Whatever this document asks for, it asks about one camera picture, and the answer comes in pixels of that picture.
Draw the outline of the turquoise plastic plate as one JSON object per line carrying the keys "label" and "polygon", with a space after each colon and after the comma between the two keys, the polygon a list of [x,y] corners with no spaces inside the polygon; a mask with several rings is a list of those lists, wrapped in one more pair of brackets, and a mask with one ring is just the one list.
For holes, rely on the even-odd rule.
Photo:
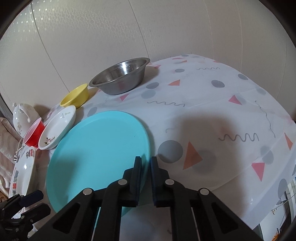
{"label": "turquoise plastic plate", "polygon": [[104,111],[75,125],[50,159],[46,189],[55,212],[85,188],[99,190],[123,177],[136,157],[142,159],[143,187],[151,157],[149,136],[138,118]]}

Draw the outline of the white plate red characters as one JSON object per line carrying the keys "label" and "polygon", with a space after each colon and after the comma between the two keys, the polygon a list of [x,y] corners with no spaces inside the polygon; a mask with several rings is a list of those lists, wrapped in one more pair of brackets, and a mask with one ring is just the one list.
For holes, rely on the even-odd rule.
{"label": "white plate red characters", "polygon": [[17,194],[26,196],[34,192],[34,179],[36,176],[35,157],[35,147],[26,146],[20,151],[11,178],[9,198]]}

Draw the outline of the white floral deep plate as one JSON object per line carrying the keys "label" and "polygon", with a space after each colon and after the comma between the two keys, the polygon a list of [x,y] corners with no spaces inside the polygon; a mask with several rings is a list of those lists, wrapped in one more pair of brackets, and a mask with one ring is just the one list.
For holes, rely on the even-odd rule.
{"label": "white floral deep plate", "polygon": [[40,150],[51,150],[55,148],[73,127],[75,119],[76,107],[74,105],[62,109],[46,125],[40,136],[38,148]]}

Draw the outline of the stainless steel bowl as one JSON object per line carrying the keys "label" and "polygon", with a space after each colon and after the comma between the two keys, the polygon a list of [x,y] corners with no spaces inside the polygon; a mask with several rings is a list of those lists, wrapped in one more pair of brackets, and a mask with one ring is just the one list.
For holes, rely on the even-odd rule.
{"label": "stainless steel bowl", "polygon": [[93,77],[89,86],[97,87],[108,95],[126,93],[141,84],[149,63],[150,59],[145,57],[117,63]]}

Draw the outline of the white patterned tablecloth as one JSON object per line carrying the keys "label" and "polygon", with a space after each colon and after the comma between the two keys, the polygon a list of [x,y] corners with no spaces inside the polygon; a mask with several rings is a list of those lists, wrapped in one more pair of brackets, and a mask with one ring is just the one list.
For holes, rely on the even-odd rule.
{"label": "white patterned tablecloth", "polygon": [[97,87],[76,122],[117,110],[144,125],[161,168],[185,187],[210,189],[248,226],[271,213],[295,177],[295,123],[263,88],[236,69],[199,55],[151,63],[136,88]]}

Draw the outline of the pink striped curtain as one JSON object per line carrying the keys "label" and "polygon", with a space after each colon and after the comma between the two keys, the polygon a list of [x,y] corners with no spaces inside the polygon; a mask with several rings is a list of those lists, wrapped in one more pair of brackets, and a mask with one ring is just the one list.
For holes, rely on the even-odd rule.
{"label": "pink striped curtain", "polygon": [[0,169],[1,191],[5,196],[9,195],[10,181],[13,174],[15,161],[14,155],[18,149],[20,135],[11,126],[6,118],[0,120]]}

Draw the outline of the red plastic bowl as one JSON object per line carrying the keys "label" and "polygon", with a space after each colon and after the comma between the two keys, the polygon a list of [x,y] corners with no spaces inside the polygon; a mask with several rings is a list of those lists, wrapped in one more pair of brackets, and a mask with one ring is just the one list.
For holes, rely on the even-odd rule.
{"label": "red plastic bowl", "polygon": [[38,147],[38,142],[41,134],[45,129],[42,118],[38,118],[28,129],[27,133],[23,138],[23,144],[29,147]]}

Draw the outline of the yellow plastic bowl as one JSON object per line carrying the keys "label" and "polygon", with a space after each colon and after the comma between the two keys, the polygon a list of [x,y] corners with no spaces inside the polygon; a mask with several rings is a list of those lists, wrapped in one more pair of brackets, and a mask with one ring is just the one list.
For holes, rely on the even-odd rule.
{"label": "yellow plastic bowl", "polygon": [[82,84],[69,92],[60,102],[60,106],[67,107],[74,105],[76,108],[81,107],[89,98],[88,84]]}

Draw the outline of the white ceramic electric kettle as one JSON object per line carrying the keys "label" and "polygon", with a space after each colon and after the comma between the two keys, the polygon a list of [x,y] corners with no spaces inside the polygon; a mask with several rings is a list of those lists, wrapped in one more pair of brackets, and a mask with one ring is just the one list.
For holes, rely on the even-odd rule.
{"label": "white ceramic electric kettle", "polygon": [[40,118],[39,114],[31,105],[13,103],[13,125],[22,138],[38,118]]}

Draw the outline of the grey metal window frame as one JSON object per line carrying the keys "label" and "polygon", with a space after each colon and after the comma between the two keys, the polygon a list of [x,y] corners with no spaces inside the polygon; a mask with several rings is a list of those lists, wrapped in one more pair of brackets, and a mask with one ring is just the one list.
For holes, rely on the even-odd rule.
{"label": "grey metal window frame", "polygon": [[5,103],[2,95],[0,94],[0,110],[1,110],[1,117],[6,118],[8,121],[13,120],[13,115],[10,109],[8,108],[7,104]]}

